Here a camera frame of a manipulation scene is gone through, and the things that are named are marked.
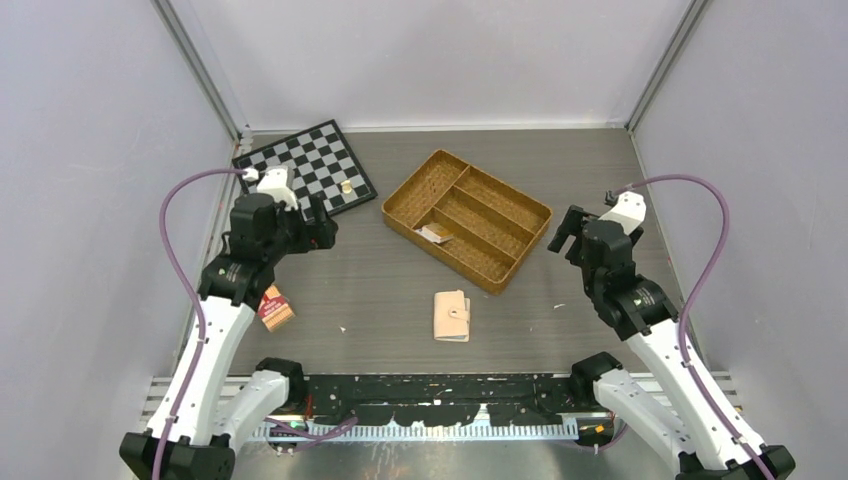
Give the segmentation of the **beige leather card holder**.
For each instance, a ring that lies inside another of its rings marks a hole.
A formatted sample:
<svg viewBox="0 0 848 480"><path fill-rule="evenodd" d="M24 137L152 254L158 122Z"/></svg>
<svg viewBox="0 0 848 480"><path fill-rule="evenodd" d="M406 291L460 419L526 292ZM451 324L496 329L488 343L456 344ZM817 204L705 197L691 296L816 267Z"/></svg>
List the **beige leather card holder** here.
<svg viewBox="0 0 848 480"><path fill-rule="evenodd" d="M470 299L462 290L441 291L433 299L433 338L467 343L470 340Z"/></svg>

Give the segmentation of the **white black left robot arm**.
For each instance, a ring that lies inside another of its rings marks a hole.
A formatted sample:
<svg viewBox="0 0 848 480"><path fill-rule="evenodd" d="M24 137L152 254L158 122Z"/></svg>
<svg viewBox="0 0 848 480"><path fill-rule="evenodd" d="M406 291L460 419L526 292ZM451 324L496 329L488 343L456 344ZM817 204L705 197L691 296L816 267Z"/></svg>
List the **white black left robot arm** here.
<svg viewBox="0 0 848 480"><path fill-rule="evenodd" d="M311 219L267 193L236 199L221 252L193 291L194 340L180 358L163 402L119 455L139 479L229 479L236 456L275 409L298 412L307 398L299 363L267 358L225 405L219 403L237 347L255 319L274 268L286 255L330 249L338 231L323 194L309 197Z"/></svg>

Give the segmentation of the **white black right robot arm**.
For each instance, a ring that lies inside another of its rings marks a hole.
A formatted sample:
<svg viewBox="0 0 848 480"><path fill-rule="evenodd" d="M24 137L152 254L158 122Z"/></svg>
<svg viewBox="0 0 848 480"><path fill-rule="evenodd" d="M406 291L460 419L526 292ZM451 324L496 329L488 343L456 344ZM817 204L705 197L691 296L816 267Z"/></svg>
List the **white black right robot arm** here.
<svg viewBox="0 0 848 480"><path fill-rule="evenodd" d="M616 414L670 466L677 479L786 479L796 462L744 420L687 342L664 290L637 273L633 248L642 202L594 215L572 205L548 248L581 270L598 317L648 367L667 396L663 406L607 352L575 363L571 397L584 410Z"/></svg>

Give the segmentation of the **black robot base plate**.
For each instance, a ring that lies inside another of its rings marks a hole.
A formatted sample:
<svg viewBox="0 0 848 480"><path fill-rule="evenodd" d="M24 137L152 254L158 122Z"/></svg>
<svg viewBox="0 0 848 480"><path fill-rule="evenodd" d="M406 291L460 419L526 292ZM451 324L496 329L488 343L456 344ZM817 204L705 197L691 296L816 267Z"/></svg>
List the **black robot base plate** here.
<svg viewBox="0 0 848 480"><path fill-rule="evenodd" d="M275 415L306 417L320 425L357 418L360 426L466 426L484 414L496 427L579 425L608 427L614 415L573 390L569 376L523 374L322 374L295 388Z"/></svg>

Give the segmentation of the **white card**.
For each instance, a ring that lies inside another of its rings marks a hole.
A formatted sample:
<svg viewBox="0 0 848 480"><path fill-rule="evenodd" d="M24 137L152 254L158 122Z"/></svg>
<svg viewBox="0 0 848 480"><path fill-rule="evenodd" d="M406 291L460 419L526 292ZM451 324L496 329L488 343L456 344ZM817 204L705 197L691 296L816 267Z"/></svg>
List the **white card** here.
<svg viewBox="0 0 848 480"><path fill-rule="evenodd" d="M454 238L454 234L447 227L431 222L416 229L416 232L427 241L441 245Z"/></svg>

